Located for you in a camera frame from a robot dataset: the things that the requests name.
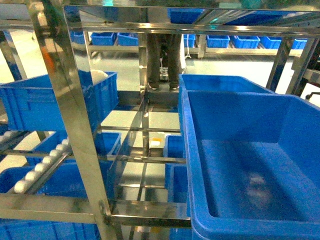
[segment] metal shelf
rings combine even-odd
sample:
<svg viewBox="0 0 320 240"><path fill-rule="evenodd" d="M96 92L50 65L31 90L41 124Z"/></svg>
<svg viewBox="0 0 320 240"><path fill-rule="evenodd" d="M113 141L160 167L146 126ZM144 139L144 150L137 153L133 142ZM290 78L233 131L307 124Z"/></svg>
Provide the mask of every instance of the metal shelf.
<svg viewBox="0 0 320 240"><path fill-rule="evenodd" d="M140 1L140 0L114 0L112 8L105 6L103 0L77 0L50 2L44 0L0 0L0 49L10 67L15 80L25 79L23 66L17 55L15 45L10 35L4 34L7 29L33 29L38 39L43 60L48 70L53 91L57 99L62 119L73 149L82 181L88 199L53 197L33 194L0 194L0 218L47 220L58 222L95 223L98 226L101 239L123 239L120 225L135 225L148 227L182 227L190 228L191 219L181 217L181 210L186 210L186 203L167 203L140 201L143 188L159 188L145 184L148 163L185 163L182 158L165 158L162 149L150 148L150 132L170 132L170 129L155 129L149 127L149 112L172 112L177 110L177 92L148 92L147 79L147 40L145 33L178 33L200 34L198 48L190 48L191 54L198 54L199 58L217 54L241 55L276 55L274 65L267 83L267 87L276 90L284 65L289 56L301 55L296 71L288 88L288 93L296 94L304 87L304 78L319 79L317 72L311 72L320 54L320 2L311 1L307 6L298 6L294 3L285 5L260 6L263 10L280 10L289 8L290 11L310 11L312 14L303 17L289 17L286 20L273 22L270 25L259 26L229 26L224 25L230 21L254 12L233 9L239 7L238 0L200 0L200 1ZM223 9L228 3L229 9ZM14 4L23 9L15 10ZM168 19L159 18L157 23L148 23L147 13L157 7L185 7L205 8L194 24L171 24ZM112 20L105 10L117 8L120 11L119 19ZM84 21L80 11L88 13L94 20ZM129 32L139 33L139 46L93 46L76 44L70 41L69 31L74 32ZM263 49L236 49L232 45L226 49L206 48L205 35L242 35L242 36L281 36L283 37L279 50ZM305 49L291 50L294 38L310 38ZM86 105L89 102L83 96L83 76L77 74L78 70L90 71L88 54L91 52L128 52L139 53L139 80L140 89L137 91L119 91L119 105L117 110L136 111L129 128L119 127L118 130L127 130L117 156L98 156L94 144L95 132L92 132ZM116 127L105 127L117 130ZM143 147L133 147L137 132L142 132ZM12 150L9 147L0 149L0 154L33 156L34 153L23 150ZM99 174L99 160L113 160L114 163L122 161L144 163L140 184L138 185L137 201L111 200L105 191L102 175ZM34 184L38 188L48 178L41 178ZM124 183L123 187L137 187Z"/></svg>

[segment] dark pants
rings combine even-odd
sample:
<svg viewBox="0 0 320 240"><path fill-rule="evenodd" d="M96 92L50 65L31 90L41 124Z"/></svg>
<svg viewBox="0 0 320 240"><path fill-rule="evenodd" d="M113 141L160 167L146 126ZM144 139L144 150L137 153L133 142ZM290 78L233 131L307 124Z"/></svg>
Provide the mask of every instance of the dark pants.
<svg viewBox="0 0 320 240"><path fill-rule="evenodd" d="M170 88L179 85L179 74L181 72L180 44L181 34L147 34L147 76L152 88L159 87L160 78L160 52L161 45L165 44L168 57L168 75Z"/></svg>

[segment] gray floor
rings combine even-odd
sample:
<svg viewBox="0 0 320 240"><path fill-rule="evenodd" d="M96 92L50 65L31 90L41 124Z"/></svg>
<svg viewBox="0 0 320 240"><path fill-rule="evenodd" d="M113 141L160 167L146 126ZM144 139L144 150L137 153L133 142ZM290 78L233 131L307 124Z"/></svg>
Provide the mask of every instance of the gray floor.
<svg viewBox="0 0 320 240"><path fill-rule="evenodd" d="M29 78L46 74L46 68L39 50L38 43L32 40L32 33L25 31L13 31L11 33L15 42L16 48L24 65L26 74ZM249 80L265 86L273 66L274 57L271 56L223 56L218 55L212 58L197 59L193 56L192 59L186 60L188 74L211 74L211 75L237 75L248 78ZM103 71L118 72L117 86L119 90L139 89L139 60L135 53L99 53L91 60L91 68ZM277 93L284 94L290 82L293 71L291 70L292 59L285 66L283 76L280 80ZM13 81L11 73L6 65L6 62L0 53L0 83L8 83ZM304 97L311 91L317 88L308 85L302 95ZM311 102L320 106L320 96L314 96ZM124 126L129 127L135 112L113 111L107 119L102 123L104 126ZM150 113L151 128L179 128L179 120L177 113ZM166 134L163 132L154 132L150 134L150 143L152 147L163 148ZM39 143L38 136L33 133L22 141L16 149L31 150ZM142 146L142 135L137 136L135 146ZM26 163L24 157L8 156L0 162L0 172L9 167L22 166ZM142 173L143 164L128 163L125 169L122 181L126 183L140 183L140 175ZM164 184L164 165L148 164L146 181L148 184L163 185ZM126 188L125 196L128 200L136 200L137 188ZM167 200L167 191L164 189L145 190L142 194L142 200L145 196L150 196L147 200L157 200L165 202ZM129 228L123 227L125 239L128 239ZM151 239L167 239L167 229L151 229ZM134 239L141 239L141 233L137 232Z"/></svg>

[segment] shoe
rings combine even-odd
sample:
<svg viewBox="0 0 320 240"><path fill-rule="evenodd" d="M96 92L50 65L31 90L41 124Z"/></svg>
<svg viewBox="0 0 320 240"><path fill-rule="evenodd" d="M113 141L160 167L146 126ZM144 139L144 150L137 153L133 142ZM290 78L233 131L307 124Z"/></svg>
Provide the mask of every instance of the shoe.
<svg viewBox="0 0 320 240"><path fill-rule="evenodd" d="M170 87L170 91L176 91L180 88L180 86Z"/></svg>
<svg viewBox="0 0 320 240"><path fill-rule="evenodd" d="M159 87L152 87L150 84L148 84L149 89L153 90L153 91L157 91L159 90Z"/></svg>

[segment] blue box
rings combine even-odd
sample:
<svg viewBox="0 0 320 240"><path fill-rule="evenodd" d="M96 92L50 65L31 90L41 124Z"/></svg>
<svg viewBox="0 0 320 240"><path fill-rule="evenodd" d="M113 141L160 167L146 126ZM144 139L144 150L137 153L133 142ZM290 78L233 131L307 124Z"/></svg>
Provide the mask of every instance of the blue box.
<svg viewBox="0 0 320 240"><path fill-rule="evenodd" d="M295 39L292 44L292 49L304 49L307 44L308 39L301 38L301 39Z"/></svg>
<svg viewBox="0 0 320 240"><path fill-rule="evenodd" d="M118 45L120 46L138 46L138 34L137 33L118 33Z"/></svg>
<svg viewBox="0 0 320 240"><path fill-rule="evenodd" d="M83 31L74 31L70 33L72 42L76 44L85 44L85 37Z"/></svg>
<svg viewBox="0 0 320 240"><path fill-rule="evenodd" d="M168 184L168 203L187 203L188 197L188 177L186 165L175 164L170 170L170 181ZM191 240L192 231L186 228L171 228L170 240Z"/></svg>
<svg viewBox="0 0 320 240"><path fill-rule="evenodd" d="M236 20L226 23L226 25L236 25L236 26L255 26L260 24L265 24L275 20L281 19L292 12L290 11L256 11L250 13Z"/></svg>
<svg viewBox="0 0 320 240"><path fill-rule="evenodd" d="M193 24L204 9L168 8L168 18L172 24Z"/></svg>
<svg viewBox="0 0 320 240"><path fill-rule="evenodd" d="M261 36L261 43L266 49L278 49L281 44L281 37Z"/></svg>
<svg viewBox="0 0 320 240"><path fill-rule="evenodd" d="M196 42L195 34L183 34L183 43L185 48L194 48Z"/></svg>
<svg viewBox="0 0 320 240"><path fill-rule="evenodd" d="M113 46L116 38L117 34L114 32L94 32L91 34L92 45Z"/></svg>
<svg viewBox="0 0 320 240"><path fill-rule="evenodd" d="M222 35L207 35L206 45L208 48L226 49L229 46L230 37Z"/></svg>
<svg viewBox="0 0 320 240"><path fill-rule="evenodd" d="M47 137L45 140L40 142L32 152L45 152L50 153L51 150L55 149L58 144L62 142L63 139L67 138L67 133L65 131L57 131L51 136ZM121 146L121 133L117 132L102 132L97 133L95 137L95 147L99 155L116 155ZM30 166L34 166L42 161L42 157L26 157L26 161ZM67 159L64 161L67 163L75 163L75 159Z"/></svg>
<svg viewBox="0 0 320 240"><path fill-rule="evenodd" d="M113 198L113 185L107 180L112 161L101 161L101 173L108 197ZM6 193L17 181L22 179L33 166L13 167L0 174L0 193ZM45 185L39 195L86 198L84 184L76 163L61 165ZM1 239L8 240L98 240L98 228L95 224L51 222L36 220L0 219Z"/></svg>
<svg viewBox="0 0 320 240"><path fill-rule="evenodd" d="M89 113L98 113L98 121L100 123L119 102L117 73L106 73L108 77L93 86L97 105L93 104L87 109ZM90 94L91 90L89 87L84 89L84 95ZM0 85L0 97L2 98L11 130L65 130L48 75L2 84Z"/></svg>
<svg viewBox="0 0 320 240"><path fill-rule="evenodd" d="M232 36L232 39L237 49L256 49L260 42L258 36Z"/></svg>
<svg viewBox="0 0 320 240"><path fill-rule="evenodd" d="M182 115L182 92L183 91L210 91L210 92L247 92L275 94L242 76L224 76L224 75L199 75L199 74L181 74L179 80L178 113L180 122L180 132L184 135L183 115Z"/></svg>
<svg viewBox="0 0 320 240"><path fill-rule="evenodd" d="M192 239L320 239L320 108L205 91L182 106Z"/></svg>
<svg viewBox="0 0 320 240"><path fill-rule="evenodd" d="M185 158L186 151L184 139L181 135L168 135L165 137L163 148L163 157L165 158ZM180 163L166 163L164 169L164 187L168 189L168 184L171 179L170 172L172 166L181 165Z"/></svg>

